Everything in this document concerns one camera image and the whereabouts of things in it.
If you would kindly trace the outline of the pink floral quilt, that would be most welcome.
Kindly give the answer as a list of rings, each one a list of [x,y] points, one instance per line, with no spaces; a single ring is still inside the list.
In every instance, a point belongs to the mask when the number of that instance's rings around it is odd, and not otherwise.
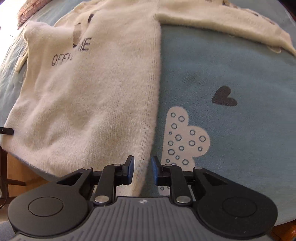
[[[29,18],[43,8],[49,1],[46,0],[28,0],[20,8],[18,18],[18,29],[29,20]]]

